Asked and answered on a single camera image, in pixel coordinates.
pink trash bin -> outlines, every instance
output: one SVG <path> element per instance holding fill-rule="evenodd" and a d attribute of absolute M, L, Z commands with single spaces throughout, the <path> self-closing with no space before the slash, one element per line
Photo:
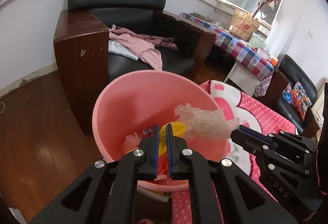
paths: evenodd
<path fill-rule="evenodd" d="M 107 162 L 119 160 L 126 135 L 175 121 L 174 108 L 186 103 L 206 110 L 218 108 L 201 87 L 171 72 L 144 70 L 120 76 L 101 92 L 93 109 L 92 129 L 100 153 Z M 225 157 L 227 141 L 197 140 L 188 146 L 205 158 L 219 161 Z M 187 181 L 176 181 L 175 185 L 138 181 L 138 185 L 155 191 L 188 188 Z"/>

white wall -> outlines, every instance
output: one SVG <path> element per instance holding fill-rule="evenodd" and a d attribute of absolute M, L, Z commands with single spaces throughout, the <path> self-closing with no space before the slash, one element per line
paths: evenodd
<path fill-rule="evenodd" d="M 217 0 L 166 0 L 166 11 L 213 17 Z M 0 1 L 0 97 L 15 80 L 55 62 L 53 36 L 67 0 Z"/>
<path fill-rule="evenodd" d="M 320 90 L 328 77 L 327 30 L 326 0 L 283 0 L 266 42 L 273 55 L 290 55 Z"/>

black leather armchair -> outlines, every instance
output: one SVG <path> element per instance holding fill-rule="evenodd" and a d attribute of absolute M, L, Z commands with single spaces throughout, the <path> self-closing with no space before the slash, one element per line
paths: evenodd
<path fill-rule="evenodd" d="M 166 0 L 68 0 L 54 36 L 60 80 L 74 116 L 85 134 L 92 133 L 96 99 L 115 78 L 152 69 L 148 64 L 108 53 L 113 24 L 137 34 L 173 37 L 178 50 L 156 47 L 163 70 L 193 80 L 211 50 L 215 33 L 163 12 Z"/>
<path fill-rule="evenodd" d="M 290 56 L 285 55 L 283 57 L 279 65 L 279 70 L 285 79 L 291 83 L 292 87 L 297 81 L 302 84 L 306 94 L 312 102 L 312 105 L 316 102 L 317 89 L 315 88 L 315 85 Z M 305 120 L 302 121 L 296 108 L 292 104 L 287 103 L 280 94 L 272 109 L 293 123 L 300 135 L 306 137 L 312 137 L 315 135 L 315 133 L 319 130 L 319 127 L 314 119 L 311 110 L 312 106 L 308 108 L 308 111 L 305 115 Z"/>

silver screw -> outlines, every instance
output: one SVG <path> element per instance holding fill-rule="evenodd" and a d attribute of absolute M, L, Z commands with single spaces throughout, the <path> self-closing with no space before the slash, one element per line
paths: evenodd
<path fill-rule="evenodd" d="M 133 154 L 135 156 L 142 156 L 144 153 L 145 152 L 143 150 L 141 150 L 141 149 L 136 149 L 136 150 L 133 151 Z"/>
<path fill-rule="evenodd" d="M 192 155 L 192 150 L 189 148 L 183 149 L 182 153 L 184 155 Z"/>
<path fill-rule="evenodd" d="M 100 169 L 105 165 L 105 162 L 103 160 L 98 160 L 95 162 L 95 167 Z"/>
<path fill-rule="evenodd" d="M 221 160 L 221 164 L 224 165 L 225 167 L 230 167 L 232 165 L 232 161 L 225 158 L 224 160 Z"/>

white cloth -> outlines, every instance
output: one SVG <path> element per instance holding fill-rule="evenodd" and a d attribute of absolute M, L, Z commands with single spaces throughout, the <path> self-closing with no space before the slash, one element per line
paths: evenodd
<path fill-rule="evenodd" d="M 113 40 L 109 40 L 108 42 L 108 52 L 131 58 L 133 60 L 138 60 L 138 56 L 133 54 L 127 48 L 123 47 L 120 43 Z"/>

